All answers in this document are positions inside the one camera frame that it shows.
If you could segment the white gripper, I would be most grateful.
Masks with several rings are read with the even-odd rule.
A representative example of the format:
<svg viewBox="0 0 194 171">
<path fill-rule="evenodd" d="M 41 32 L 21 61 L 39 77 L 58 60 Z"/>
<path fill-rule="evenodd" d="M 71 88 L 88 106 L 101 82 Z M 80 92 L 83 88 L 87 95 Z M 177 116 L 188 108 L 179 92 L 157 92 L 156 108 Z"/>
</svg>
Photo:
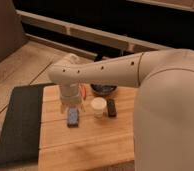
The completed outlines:
<svg viewBox="0 0 194 171">
<path fill-rule="evenodd" d="M 79 111 L 85 112 L 85 107 L 83 103 L 80 103 L 82 97 L 80 94 L 78 84 L 61 85 L 59 89 L 60 89 L 60 99 L 64 103 L 60 105 L 61 114 L 66 113 L 67 105 L 65 104 L 77 104 L 76 107 L 79 109 Z"/>
</svg>

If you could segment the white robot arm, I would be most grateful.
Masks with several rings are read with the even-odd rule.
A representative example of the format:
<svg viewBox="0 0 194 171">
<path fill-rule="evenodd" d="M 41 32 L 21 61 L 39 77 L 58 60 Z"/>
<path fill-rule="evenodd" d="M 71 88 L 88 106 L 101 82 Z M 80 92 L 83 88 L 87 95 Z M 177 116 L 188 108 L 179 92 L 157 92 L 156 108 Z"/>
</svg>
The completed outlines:
<svg viewBox="0 0 194 171">
<path fill-rule="evenodd" d="M 136 87 L 135 171 L 194 171 L 194 51 L 167 49 L 80 64 L 68 54 L 49 69 L 60 97 L 78 83 Z"/>
</svg>

